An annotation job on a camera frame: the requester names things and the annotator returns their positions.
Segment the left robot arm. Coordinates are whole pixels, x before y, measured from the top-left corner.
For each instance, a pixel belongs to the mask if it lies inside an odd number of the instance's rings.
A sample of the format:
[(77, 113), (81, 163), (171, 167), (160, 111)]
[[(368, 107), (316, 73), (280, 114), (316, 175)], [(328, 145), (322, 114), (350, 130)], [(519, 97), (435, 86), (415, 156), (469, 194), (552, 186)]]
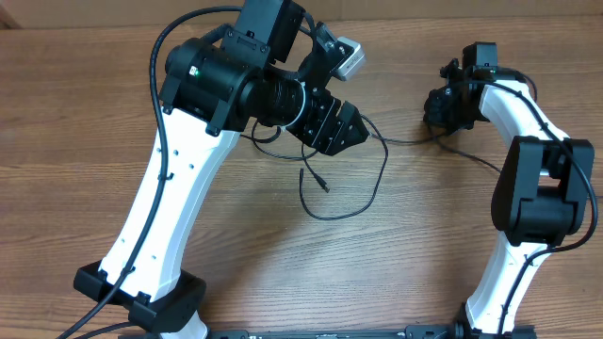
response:
[(236, 21), (168, 54), (150, 91), (157, 134), (130, 213), (108, 254), (81, 267), (76, 290), (120, 305), (147, 338), (204, 338), (205, 284), (182, 269), (204, 197), (249, 120), (335, 155), (367, 140), (358, 109), (328, 91), (362, 67), (360, 43), (335, 36), (292, 1), (247, 1)]

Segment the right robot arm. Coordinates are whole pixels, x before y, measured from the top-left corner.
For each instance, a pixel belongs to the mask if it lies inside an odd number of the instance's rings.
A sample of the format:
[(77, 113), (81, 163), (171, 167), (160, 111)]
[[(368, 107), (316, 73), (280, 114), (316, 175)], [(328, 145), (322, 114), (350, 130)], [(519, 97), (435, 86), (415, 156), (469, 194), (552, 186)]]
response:
[(497, 242), (481, 281), (441, 338), (533, 338), (532, 326), (517, 327), (516, 313), (546, 258), (569, 251), (592, 210), (580, 247), (593, 235), (598, 210), (591, 183), (595, 148), (568, 136), (537, 105), (534, 82), (498, 64), (497, 45), (474, 42), (461, 59), (440, 71), (446, 84), (430, 92), (423, 121), (447, 135), (492, 123), (508, 153), (491, 200)]

